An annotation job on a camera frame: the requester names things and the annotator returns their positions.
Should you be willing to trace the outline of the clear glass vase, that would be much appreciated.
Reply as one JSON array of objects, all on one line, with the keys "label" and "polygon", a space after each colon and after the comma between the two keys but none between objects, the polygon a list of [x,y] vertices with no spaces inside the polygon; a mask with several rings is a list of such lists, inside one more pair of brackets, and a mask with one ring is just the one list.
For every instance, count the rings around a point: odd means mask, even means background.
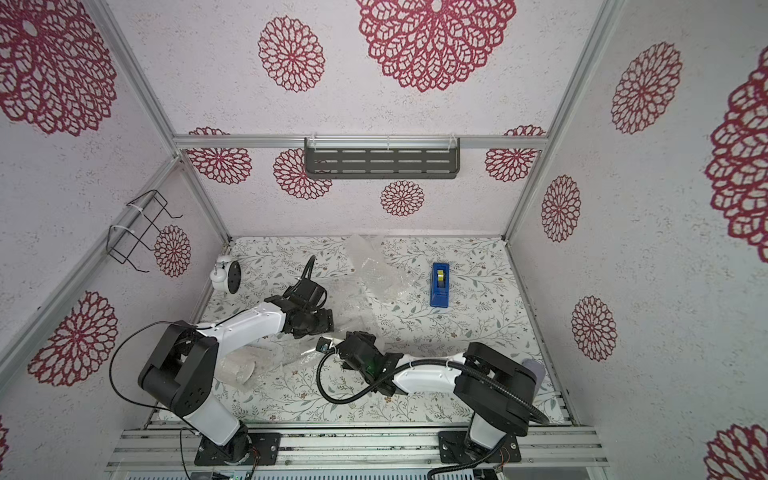
[{"label": "clear glass vase", "polygon": [[281,334],[259,339],[255,348],[257,358],[265,368],[274,369],[294,363],[315,366],[327,352],[334,350],[342,341],[342,337],[331,334],[305,336],[301,339]]}]

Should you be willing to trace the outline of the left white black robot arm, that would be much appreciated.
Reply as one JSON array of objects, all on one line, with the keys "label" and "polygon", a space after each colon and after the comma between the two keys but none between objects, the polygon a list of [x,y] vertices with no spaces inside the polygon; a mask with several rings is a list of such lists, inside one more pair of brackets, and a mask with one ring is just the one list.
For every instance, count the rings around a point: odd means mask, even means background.
[{"label": "left white black robot arm", "polygon": [[225,320],[193,326],[171,323],[138,377],[138,384],[163,407],[218,447],[235,448],[244,427],[212,393],[216,366],[230,353],[278,333],[296,339],[333,330],[325,307],[327,290],[303,279],[281,295]]}]

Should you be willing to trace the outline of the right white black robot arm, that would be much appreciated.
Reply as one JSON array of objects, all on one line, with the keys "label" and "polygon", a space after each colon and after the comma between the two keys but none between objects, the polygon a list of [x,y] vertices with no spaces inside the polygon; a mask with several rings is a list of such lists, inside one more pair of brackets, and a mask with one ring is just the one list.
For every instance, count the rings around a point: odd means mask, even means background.
[{"label": "right white black robot arm", "polygon": [[325,359],[337,356],[343,369],[358,373],[366,384],[356,394],[335,398],[323,386],[323,367],[318,366],[316,385],[327,402],[350,404],[370,393],[385,397],[450,394],[471,410],[465,444],[477,451],[495,447],[504,437],[525,436],[532,423],[549,423],[549,417],[533,404],[539,385],[534,362],[518,363],[480,342],[453,356],[417,358],[383,353],[375,341],[372,334],[354,331],[317,347]]}]

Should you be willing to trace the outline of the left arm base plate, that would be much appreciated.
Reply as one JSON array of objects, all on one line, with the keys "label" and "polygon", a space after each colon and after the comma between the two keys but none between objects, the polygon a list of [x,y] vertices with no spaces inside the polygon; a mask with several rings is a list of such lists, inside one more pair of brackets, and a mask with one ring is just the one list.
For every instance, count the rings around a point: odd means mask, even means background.
[{"label": "left arm base plate", "polygon": [[202,437],[194,465],[208,466],[272,466],[277,461],[282,436],[276,432],[238,433],[224,446]]}]

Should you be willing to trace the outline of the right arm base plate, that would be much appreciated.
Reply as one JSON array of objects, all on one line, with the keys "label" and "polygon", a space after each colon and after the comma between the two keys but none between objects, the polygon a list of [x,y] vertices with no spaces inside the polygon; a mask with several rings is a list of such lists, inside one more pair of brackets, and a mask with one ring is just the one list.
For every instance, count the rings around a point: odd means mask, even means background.
[{"label": "right arm base plate", "polygon": [[[438,450],[443,464],[464,464],[476,461],[487,454],[494,445],[483,447],[471,442],[467,430],[443,430],[438,432]],[[487,463],[519,463],[522,459],[517,438],[506,435],[501,447],[490,456]]]}]

